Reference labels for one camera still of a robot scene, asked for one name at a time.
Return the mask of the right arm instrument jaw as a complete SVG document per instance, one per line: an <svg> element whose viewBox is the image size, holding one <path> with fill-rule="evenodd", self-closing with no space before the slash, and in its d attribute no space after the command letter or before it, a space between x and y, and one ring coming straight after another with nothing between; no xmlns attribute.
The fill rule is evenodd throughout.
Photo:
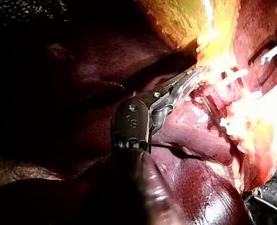
<svg viewBox="0 0 277 225"><path fill-rule="evenodd" d="M260 58L260 64L264 65L267 62L271 62L274 56L277 55L277 45L273 47L271 50L269 50L267 53L265 53L263 56Z"/></svg>

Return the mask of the left arm instrument jaw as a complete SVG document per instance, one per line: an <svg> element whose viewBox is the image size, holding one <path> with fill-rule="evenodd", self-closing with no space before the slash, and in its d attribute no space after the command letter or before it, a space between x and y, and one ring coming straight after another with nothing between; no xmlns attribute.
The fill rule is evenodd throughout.
<svg viewBox="0 0 277 225"><path fill-rule="evenodd" d="M197 89L198 86L198 83L192 78L179 81L174 85L170 93L169 104L171 106L175 106L179 100L183 99L187 94Z"/></svg>
<svg viewBox="0 0 277 225"><path fill-rule="evenodd" d="M165 84L165 90L170 90L171 88L176 87L177 84L191 82L193 79L198 77L201 73L203 73L207 67L197 67L191 66L187 70L183 71L182 73L176 75L175 77L171 78Z"/></svg>

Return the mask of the left arm instrument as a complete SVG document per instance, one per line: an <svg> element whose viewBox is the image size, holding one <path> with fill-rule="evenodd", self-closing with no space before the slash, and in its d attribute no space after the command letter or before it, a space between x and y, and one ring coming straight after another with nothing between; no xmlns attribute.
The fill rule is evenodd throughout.
<svg viewBox="0 0 277 225"><path fill-rule="evenodd" d="M111 150L139 149L151 152L152 136L172 112L171 91L154 88L121 102L110 123Z"/></svg>

